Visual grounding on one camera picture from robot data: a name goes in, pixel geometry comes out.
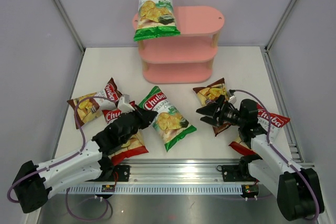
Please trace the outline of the green chips bag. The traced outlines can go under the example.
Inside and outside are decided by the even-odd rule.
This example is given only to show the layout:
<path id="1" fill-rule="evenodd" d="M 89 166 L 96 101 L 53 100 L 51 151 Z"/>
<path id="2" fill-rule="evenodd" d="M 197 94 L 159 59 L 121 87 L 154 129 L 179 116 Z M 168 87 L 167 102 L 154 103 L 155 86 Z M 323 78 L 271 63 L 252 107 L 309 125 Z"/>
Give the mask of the green chips bag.
<path id="1" fill-rule="evenodd" d="M 162 138 L 166 151 L 196 131 L 196 127 L 179 112 L 158 86 L 152 88 L 139 107 L 158 113 L 152 126 Z"/>
<path id="2" fill-rule="evenodd" d="M 139 0 L 134 41 L 179 36 L 173 0 Z"/>

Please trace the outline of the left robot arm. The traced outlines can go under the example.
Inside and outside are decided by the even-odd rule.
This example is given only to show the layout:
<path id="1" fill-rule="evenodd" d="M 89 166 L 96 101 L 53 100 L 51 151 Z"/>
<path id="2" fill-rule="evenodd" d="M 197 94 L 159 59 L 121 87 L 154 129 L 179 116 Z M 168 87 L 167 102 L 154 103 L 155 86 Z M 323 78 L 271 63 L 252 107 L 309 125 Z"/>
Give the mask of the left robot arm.
<path id="1" fill-rule="evenodd" d="M 156 116 L 156 111 L 135 106 L 132 111 L 120 114 L 80 150 L 39 164 L 25 162 L 12 183 L 11 189 L 17 197 L 14 202 L 28 214 L 42 207 L 55 194 L 76 184 L 109 180 L 114 168 L 109 157 L 138 130 L 149 127 Z"/>

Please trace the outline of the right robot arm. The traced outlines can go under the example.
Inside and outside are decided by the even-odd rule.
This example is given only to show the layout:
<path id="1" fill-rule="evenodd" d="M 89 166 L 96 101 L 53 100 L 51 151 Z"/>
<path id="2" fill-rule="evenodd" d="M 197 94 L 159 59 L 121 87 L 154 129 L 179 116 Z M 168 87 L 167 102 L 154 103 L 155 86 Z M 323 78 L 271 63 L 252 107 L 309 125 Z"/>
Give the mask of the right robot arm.
<path id="1" fill-rule="evenodd" d="M 266 186 L 285 219 L 316 221 L 325 210 L 318 174 L 285 156 L 271 141 L 270 129 L 258 123 L 258 108 L 263 107 L 254 95 L 243 99 L 238 109 L 220 95 L 196 112 L 211 126 L 228 122 L 238 127 L 240 139 L 254 152 L 240 159 L 239 176 L 244 180 L 255 178 Z"/>

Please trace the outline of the red chips bag right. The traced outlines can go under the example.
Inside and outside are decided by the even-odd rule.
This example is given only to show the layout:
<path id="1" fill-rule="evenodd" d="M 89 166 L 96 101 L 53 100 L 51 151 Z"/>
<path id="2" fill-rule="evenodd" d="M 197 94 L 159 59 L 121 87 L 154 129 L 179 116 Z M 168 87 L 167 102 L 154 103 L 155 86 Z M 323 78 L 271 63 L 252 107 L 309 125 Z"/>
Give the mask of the red chips bag right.
<path id="1" fill-rule="evenodd" d="M 263 127 L 265 131 L 268 131 L 268 125 L 269 125 L 269 115 L 270 115 L 270 121 L 271 121 L 271 127 L 270 127 L 270 140 L 274 141 L 281 128 L 283 128 L 287 123 L 290 122 L 290 118 L 275 114 L 275 113 L 269 113 L 267 114 L 266 110 L 258 103 L 257 104 L 258 109 L 258 123 Z M 246 143 L 244 143 L 239 137 L 232 141 L 229 146 L 238 152 L 239 154 L 246 156 L 246 155 L 254 155 L 255 152 L 252 151 Z"/>

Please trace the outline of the pink three-tier shelf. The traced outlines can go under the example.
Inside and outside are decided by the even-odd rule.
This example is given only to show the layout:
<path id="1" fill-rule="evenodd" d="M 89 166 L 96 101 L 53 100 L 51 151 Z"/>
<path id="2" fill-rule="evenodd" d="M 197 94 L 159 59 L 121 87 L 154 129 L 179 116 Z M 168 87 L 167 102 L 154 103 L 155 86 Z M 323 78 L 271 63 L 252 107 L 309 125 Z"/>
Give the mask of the pink three-tier shelf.
<path id="1" fill-rule="evenodd" d="M 181 34 L 138 43 L 142 73 L 156 84 L 200 83 L 213 73 L 224 15 L 210 6 L 177 6 Z"/>

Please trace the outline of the brown chips bag left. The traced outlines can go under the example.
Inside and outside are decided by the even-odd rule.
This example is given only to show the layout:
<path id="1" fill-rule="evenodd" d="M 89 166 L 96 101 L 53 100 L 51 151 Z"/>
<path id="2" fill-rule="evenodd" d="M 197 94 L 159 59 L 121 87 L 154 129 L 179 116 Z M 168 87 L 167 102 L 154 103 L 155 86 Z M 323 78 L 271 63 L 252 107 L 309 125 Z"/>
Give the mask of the brown chips bag left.
<path id="1" fill-rule="evenodd" d="M 104 89 L 70 99 L 67 103 L 73 108 L 74 119 L 78 121 L 80 126 L 100 117 L 103 110 L 114 110 L 117 108 L 118 101 L 122 93 L 113 78 L 111 78 Z"/>

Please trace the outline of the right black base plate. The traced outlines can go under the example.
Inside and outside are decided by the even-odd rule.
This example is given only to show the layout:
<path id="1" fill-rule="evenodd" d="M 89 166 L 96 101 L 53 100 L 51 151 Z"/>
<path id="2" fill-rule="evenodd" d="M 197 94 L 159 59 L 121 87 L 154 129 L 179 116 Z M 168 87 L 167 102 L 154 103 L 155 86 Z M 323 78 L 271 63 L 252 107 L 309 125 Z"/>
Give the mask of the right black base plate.
<path id="1" fill-rule="evenodd" d="M 221 174 L 224 182 L 256 182 L 257 179 L 244 173 L 239 165 L 222 165 Z"/>

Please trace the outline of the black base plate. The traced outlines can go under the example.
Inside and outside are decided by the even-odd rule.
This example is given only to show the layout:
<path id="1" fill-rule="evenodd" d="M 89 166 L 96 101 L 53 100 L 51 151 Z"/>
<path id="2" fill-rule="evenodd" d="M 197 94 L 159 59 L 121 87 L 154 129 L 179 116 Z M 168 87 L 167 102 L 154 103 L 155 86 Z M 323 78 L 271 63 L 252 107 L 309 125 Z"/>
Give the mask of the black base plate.
<path id="1" fill-rule="evenodd" d="M 130 168 L 129 165 L 117 165 L 112 174 L 108 178 L 97 178 L 90 180 L 90 182 L 128 182 L 130 178 Z"/>
<path id="2" fill-rule="evenodd" d="M 224 182 L 256 182 L 257 179 L 244 173 L 239 165 L 222 165 L 221 174 Z"/>

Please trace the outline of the aluminium mounting rail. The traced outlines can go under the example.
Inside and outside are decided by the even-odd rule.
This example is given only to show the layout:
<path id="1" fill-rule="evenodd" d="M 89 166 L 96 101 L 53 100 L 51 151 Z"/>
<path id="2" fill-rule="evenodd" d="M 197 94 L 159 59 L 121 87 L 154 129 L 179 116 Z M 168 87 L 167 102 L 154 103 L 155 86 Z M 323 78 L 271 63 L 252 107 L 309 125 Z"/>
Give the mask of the aluminium mounting rail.
<path id="1" fill-rule="evenodd" d="M 240 160 L 226 159 L 200 159 L 200 160 L 134 160 L 121 163 L 129 165 L 130 184 L 213 184 L 224 182 L 221 174 L 222 165 L 239 165 L 245 173 L 244 165 Z M 65 187 L 89 182 L 97 178 L 108 178 L 116 166 L 111 161 L 93 162 L 90 164 L 70 165 L 63 163 L 55 167 L 48 166 L 37 168 L 37 173 L 46 188 L 63 184 Z M 225 182 L 225 183 L 249 183 L 249 182 Z"/>

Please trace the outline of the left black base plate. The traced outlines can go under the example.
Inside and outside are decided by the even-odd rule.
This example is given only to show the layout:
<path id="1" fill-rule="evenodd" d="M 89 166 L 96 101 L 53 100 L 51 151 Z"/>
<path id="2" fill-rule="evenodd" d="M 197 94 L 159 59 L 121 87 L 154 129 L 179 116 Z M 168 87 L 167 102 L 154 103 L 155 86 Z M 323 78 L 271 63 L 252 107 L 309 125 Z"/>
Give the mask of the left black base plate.
<path id="1" fill-rule="evenodd" d="M 112 174 L 108 178 L 97 178 L 90 180 L 90 182 L 128 182 L 130 178 L 130 168 L 129 165 L 117 165 Z"/>

